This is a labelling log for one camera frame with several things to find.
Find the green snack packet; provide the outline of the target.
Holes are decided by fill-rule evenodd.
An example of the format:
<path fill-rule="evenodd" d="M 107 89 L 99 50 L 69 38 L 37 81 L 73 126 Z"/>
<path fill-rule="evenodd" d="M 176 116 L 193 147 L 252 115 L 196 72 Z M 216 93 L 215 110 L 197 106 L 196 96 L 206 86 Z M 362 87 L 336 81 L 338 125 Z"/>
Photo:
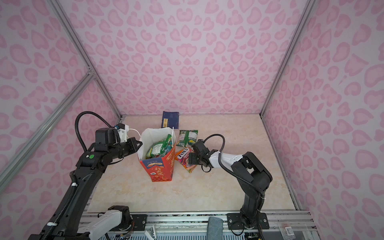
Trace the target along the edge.
<path fill-rule="evenodd" d="M 168 154 L 173 148 L 172 135 L 168 134 L 167 137 L 155 144 L 153 144 L 146 153 L 146 159 L 162 158 Z"/>

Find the red white paper bag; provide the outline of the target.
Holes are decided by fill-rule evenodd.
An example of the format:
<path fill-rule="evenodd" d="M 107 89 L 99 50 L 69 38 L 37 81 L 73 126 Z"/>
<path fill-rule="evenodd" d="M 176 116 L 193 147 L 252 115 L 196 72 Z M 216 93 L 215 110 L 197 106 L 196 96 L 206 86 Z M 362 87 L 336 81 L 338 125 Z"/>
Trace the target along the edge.
<path fill-rule="evenodd" d="M 173 148 L 171 151 L 162 158 L 146 159 L 146 153 L 150 147 L 165 139 L 167 135 L 172 135 Z M 145 129 L 140 141 L 143 145 L 139 148 L 137 155 L 139 163 L 150 176 L 152 182 L 170 182 L 173 178 L 174 160 L 176 155 L 176 135 L 174 129 L 161 128 L 161 129 Z"/>

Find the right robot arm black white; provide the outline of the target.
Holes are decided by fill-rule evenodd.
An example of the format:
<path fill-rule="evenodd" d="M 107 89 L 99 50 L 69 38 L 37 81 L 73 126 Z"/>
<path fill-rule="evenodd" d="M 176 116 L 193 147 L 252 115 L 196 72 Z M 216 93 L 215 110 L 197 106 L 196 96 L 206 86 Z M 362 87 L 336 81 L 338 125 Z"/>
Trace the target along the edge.
<path fill-rule="evenodd" d="M 224 154 L 219 150 L 209 150 L 203 140 L 192 145 L 193 152 L 189 162 L 203 168 L 221 168 L 236 178 L 245 194 L 240 210 L 240 220 L 245 228 L 262 228 L 262 208 L 266 199 L 266 190 L 273 177 L 262 162 L 252 152 L 243 155 Z"/>

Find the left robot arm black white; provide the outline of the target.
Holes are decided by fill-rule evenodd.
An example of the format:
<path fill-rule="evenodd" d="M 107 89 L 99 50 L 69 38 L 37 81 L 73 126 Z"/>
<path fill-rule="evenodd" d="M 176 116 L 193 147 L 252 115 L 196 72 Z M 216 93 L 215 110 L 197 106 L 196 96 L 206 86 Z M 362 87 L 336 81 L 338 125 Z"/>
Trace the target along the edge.
<path fill-rule="evenodd" d="M 114 159 L 121 161 L 142 146 L 142 142 L 128 137 L 128 131 L 129 126 L 124 124 L 96 131 L 95 143 L 70 172 L 71 184 L 59 207 L 39 234 L 29 236 L 30 240 L 97 240 L 114 228 L 133 229 L 134 221 L 126 206 L 113 206 L 92 227 L 79 227 L 87 202 L 107 167 Z"/>

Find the pink Fox's candy packet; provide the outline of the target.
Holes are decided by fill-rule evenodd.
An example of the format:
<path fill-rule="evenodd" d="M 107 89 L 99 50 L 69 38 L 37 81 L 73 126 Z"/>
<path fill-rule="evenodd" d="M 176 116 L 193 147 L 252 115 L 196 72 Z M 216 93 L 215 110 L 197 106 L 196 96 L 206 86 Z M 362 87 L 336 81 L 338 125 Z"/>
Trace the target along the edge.
<path fill-rule="evenodd" d="M 189 163 L 189 155 L 193 152 L 194 151 L 191 148 L 184 148 L 175 156 L 175 160 L 179 162 L 189 173 L 191 173 L 196 167 L 196 165 Z"/>

